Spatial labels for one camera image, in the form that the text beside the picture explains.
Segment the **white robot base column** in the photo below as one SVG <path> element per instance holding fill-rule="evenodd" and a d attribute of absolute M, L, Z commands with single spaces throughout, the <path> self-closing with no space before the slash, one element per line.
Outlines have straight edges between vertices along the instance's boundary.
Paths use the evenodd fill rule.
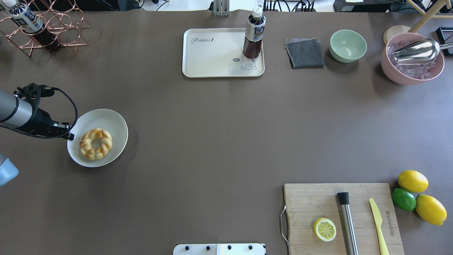
<path fill-rule="evenodd" d="M 266 255 L 261 243 L 179 244 L 173 255 Z"/>

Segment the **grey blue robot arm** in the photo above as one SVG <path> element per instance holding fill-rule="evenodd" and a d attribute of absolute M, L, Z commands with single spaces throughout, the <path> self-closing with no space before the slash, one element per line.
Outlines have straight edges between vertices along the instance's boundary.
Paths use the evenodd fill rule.
<path fill-rule="evenodd" d="M 54 121 L 46 111 L 39 108 L 41 98 L 51 97 L 56 91 L 61 92 L 72 103 L 75 109 L 73 123 Z M 78 109 L 63 90 L 32 83 L 23 88 L 18 87 L 14 94 L 1 90 L 0 95 L 1 127 L 41 139 L 63 138 L 69 141 L 74 139 L 71 129 L 77 122 Z"/>

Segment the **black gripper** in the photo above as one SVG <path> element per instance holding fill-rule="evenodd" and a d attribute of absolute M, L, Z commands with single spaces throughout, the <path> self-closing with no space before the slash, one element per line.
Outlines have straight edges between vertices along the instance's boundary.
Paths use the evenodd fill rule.
<path fill-rule="evenodd" d="M 70 129 L 71 123 L 53 121 L 46 111 L 38 108 L 34 119 L 30 123 L 30 131 L 28 133 L 42 138 L 54 137 L 73 141 L 74 134 L 70 132 Z"/>

